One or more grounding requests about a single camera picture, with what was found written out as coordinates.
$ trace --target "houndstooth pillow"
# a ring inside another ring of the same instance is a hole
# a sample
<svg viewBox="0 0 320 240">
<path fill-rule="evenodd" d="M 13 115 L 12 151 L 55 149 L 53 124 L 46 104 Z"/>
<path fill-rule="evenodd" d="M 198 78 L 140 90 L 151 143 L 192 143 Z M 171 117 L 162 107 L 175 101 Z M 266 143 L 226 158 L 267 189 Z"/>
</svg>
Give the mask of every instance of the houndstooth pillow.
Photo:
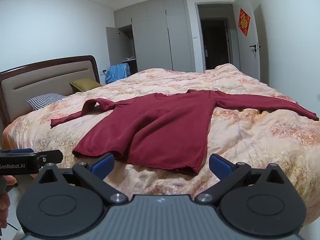
<svg viewBox="0 0 320 240">
<path fill-rule="evenodd" d="M 59 95 L 56 93 L 50 93 L 50 94 L 45 94 L 45 95 L 31 98 L 27 102 L 29 103 L 29 105 L 32 107 L 33 110 L 38 110 L 54 102 L 57 102 L 63 98 L 66 98 L 66 96 Z"/>
</svg>

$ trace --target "closet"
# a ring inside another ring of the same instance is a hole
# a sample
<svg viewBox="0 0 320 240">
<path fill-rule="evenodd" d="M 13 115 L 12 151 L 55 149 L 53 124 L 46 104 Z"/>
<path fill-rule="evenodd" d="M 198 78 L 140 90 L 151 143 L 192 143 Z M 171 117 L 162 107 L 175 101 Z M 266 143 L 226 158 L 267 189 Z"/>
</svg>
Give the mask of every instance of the closet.
<svg viewBox="0 0 320 240">
<path fill-rule="evenodd" d="M 114 17 L 116 28 L 107 28 L 111 65 L 135 58 L 137 71 L 195 71 L 184 0 L 150 0 L 117 10 Z"/>
</svg>

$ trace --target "pillow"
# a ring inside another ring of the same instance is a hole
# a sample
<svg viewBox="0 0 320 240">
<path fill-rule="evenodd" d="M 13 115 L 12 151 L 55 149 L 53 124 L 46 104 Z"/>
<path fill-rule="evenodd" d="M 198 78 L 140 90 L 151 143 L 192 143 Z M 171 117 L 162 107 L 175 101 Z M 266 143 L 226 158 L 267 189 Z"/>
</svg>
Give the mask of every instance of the pillow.
<svg viewBox="0 0 320 240">
<path fill-rule="evenodd" d="M 27 102 L 29 103 L 29 105 L 32 107 L 33 110 L 39 110 L 63 98 L 66 98 L 66 96 L 59 95 L 56 93 L 50 93 L 50 94 L 45 94 L 45 95 L 31 98 Z"/>
<path fill-rule="evenodd" d="M 86 92 L 91 89 L 102 87 L 98 82 L 86 77 L 69 83 L 75 92 Z"/>
</svg>

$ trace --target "upholstered headboard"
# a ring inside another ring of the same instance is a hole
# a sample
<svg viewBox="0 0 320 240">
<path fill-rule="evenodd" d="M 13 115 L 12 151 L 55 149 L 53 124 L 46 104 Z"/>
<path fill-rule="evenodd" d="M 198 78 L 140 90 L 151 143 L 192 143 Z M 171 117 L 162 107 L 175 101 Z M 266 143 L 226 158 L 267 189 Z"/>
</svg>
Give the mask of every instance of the upholstered headboard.
<svg viewBox="0 0 320 240">
<path fill-rule="evenodd" d="M 73 93 L 69 82 L 84 77 L 100 82 L 93 56 L 47 60 L 0 72 L 0 115 L 4 127 L 32 111 L 28 99 L 47 93 L 69 96 Z"/>
</svg>

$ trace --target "metal bolt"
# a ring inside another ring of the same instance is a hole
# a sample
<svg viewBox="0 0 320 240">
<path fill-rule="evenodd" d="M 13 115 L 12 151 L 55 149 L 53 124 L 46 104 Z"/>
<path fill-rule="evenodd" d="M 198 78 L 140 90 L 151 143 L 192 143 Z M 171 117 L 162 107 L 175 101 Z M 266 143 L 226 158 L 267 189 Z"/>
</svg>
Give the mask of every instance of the metal bolt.
<svg viewBox="0 0 320 240">
<path fill-rule="evenodd" d="M 210 194 L 202 193 L 197 196 L 197 200 L 201 202 L 210 202 L 213 199 L 213 197 Z"/>
<path fill-rule="evenodd" d="M 126 200 L 126 196 L 121 194 L 121 193 L 117 193 L 117 194 L 113 194 L 110 197 L 110 200 L 115 202 L 115 203 L 122 203 Z"/>
</svg>

